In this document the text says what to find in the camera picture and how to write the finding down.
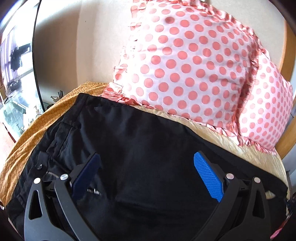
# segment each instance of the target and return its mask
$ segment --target beige satin fabric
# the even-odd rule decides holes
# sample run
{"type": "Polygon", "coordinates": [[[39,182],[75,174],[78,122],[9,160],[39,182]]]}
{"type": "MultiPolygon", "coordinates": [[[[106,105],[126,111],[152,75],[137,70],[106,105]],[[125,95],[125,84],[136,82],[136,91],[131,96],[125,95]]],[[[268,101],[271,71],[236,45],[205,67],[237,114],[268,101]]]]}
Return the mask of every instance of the beige satin fabric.
{"type": "MultiPolygon", "coordinates": [[[[38,117],[21,135],[20,139],[9,154],[3,166],[3,170],[0,173],[0,183],[2,185],[0,189],[0,200],[4,205],[7,205],[10,201],[18,178],[22,173],[31,152],[41,140],[47,128],[51,126],[74,104],[79,93],[87,93],[90,95],[99,96],[102,94],[106,86],[106,83],[93,82],[87,82],[80,85],[78,88],[74,89],[61,100],[59,100],[44,114],[38,117]]],[[[236,156],[248,161],[249,163],[252,163],[253,165],[273,174],[288,186],[286,172],[278,154],[273,156],[271,154],[262,153],[257,151],[253,146],[237,146],[228,137],[220,135],[205,126],[201,126],[185,118],[171,116],[161,110],[147,109],[139,105],[134,107],[139,110],[179,122],[189,127],[203,139],[220,146],[235,154],[236,156]]],[[[274,197],[274,195],[270,192],[266,193],[266,196],[268,199],[274,197]]]]}

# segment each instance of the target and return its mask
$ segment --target metal zipper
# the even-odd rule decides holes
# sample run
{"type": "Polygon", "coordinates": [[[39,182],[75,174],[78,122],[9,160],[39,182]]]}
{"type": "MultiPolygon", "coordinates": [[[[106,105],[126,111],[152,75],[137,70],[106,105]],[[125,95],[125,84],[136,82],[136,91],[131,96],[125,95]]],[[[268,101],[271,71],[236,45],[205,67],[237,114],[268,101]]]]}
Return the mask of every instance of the metal zipper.
{"type": "MultiPolygon", "coordinates": [[[[52,175],[52,176],[54,176],[55,178],[60,178],[59,175],[57,175],[57,174],[55,174],[55,173],[53,173],[53,172],[51,172],[51,171],[47,171],[46,174],[52,175]]],[[[88,188],[88,189],[87,189],[87,192],[89,192],[89,193],[93,193],[93,194],[96,194],[96,195],[101,195],[101,193],[100,193],[99,191],[97,191],[95,188],[94,188],[94,190],[88,188]]]]}

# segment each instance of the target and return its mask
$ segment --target black pants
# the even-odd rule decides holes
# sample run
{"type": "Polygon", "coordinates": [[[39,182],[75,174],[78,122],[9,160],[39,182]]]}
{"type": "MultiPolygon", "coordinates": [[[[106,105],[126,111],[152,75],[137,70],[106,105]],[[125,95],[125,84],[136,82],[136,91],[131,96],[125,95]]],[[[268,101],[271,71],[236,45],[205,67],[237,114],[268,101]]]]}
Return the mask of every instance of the black pants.
{"type": "Polygon", "coordinates": [[[265,189],[277,196],[269,202],[272,228],[277,228],[285,218],[287,193],[278,178],[182,124],[82,93],[35,147],[7,205],[8,214],[23,235],[33,180],[52,180],[46,171],[70,173],[97,152],[102,169],[91,188],[102,195],[87,193],[77,207],[99,238],[189,241],[217,205],[193,164],[200,150],[238,178],[260,177],[265,189]]]}

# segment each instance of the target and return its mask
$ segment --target floor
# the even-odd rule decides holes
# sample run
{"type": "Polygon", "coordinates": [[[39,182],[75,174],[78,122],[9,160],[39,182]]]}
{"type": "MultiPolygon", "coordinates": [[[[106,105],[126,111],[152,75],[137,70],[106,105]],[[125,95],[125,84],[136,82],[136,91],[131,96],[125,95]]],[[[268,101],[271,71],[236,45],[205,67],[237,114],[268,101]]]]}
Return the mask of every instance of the floor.
{"type": "Polygon", "coordinates": [[[3,123],[0,122],[0,167],[3,166],[13,146],[14,146],[13,140],[10,138],[9,134],[7,133],[7,130],[3,125],[3,123]]]}

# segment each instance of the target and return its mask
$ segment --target wooden bed frame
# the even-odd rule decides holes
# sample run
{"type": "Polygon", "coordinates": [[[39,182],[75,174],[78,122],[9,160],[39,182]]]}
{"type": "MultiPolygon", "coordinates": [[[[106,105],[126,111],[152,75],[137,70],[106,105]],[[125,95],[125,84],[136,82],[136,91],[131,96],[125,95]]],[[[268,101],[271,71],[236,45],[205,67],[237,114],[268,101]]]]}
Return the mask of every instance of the wooden bed frame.
{"type": "MultiPolygon", "coordinates": [[[[279,64],[279,70],[285,80],[290,81],[294,69],[296,59],[296,35],[286,22],[284,32],[284,49],[281,62],[279,64]]],[[[296,144],[296,118],[292,120],[286,131],[281,136],[280,140],[276,144],[276,150],[283,159],[292,147],[296,144]]]]}

